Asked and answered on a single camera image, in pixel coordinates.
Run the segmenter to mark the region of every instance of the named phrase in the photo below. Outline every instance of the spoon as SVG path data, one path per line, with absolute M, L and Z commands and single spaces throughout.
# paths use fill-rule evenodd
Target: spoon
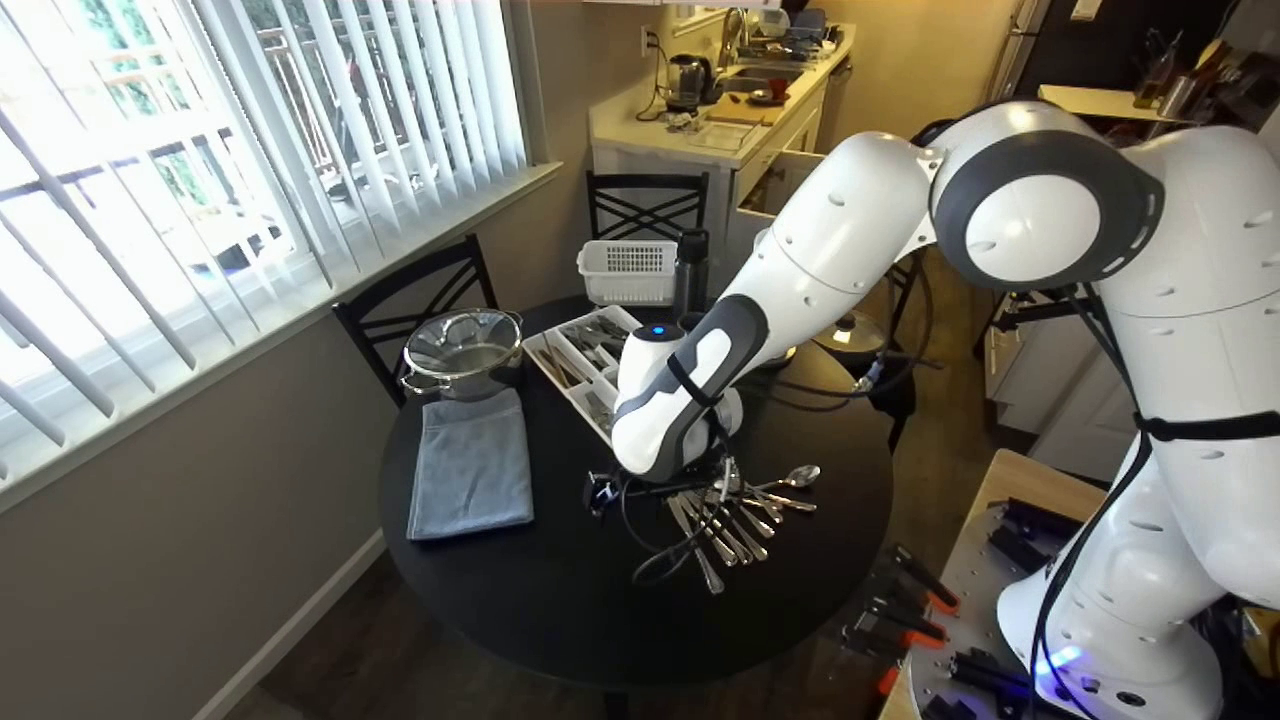
M 813 487 L 820 475 L 820 463 L 797 463 L 787 475 L 764 479 L 758 487 Z

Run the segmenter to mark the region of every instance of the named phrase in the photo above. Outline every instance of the chair back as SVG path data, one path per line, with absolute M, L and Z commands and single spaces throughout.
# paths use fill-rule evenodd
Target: chair back
M 591 242 L 678 242 L 678 321 L 705 303 L 710 176 L 588 174 Z

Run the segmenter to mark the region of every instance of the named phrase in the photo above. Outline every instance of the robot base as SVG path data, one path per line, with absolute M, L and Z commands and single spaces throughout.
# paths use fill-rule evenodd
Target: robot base
M 1035 571 L 998 600 L 1000 634 L 1024 670 L 1033 670 L 1033 634 L 1045 590 L 1049 571 Z M 1196 628 L 1180 626 L 1166 636 L 1138 636 L 1110 611 L 1073 597 L 1068 584 L 1045 628 L 1035 697 L 1073 716 L 1205 720 L 1220 716 L 1226 681 Z

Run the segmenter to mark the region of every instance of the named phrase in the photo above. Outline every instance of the white box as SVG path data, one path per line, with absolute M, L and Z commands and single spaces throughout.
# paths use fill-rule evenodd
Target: white box
M 588 242 L 576 253 L 591 303 L 671 307 L 678 264 L 678 242 Z

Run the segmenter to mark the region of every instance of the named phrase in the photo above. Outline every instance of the floor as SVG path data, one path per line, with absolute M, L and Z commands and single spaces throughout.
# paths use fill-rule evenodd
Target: floor
M 991 457 L 984 422 L 982 335 L 991 298 L 964 288 L 936 255 L 925 255 L 925 288 L 913 291 L 899 344 L 929 335 L 917 363 L 917 415 L 896 446 L 896 499 L 889 542 L 913 547 L 932 569 L 943 563 L 964 509 Z M 863 670 L 834 636 L 744 676 L 693 687 L 631 697 L 637 720 L 856 720 L 874 693 Z M 304 643 L 234 714 L 236 720 L 595 720 L 600 693 L 511 670 L 450 636 L 399 590 L 382 559 Z

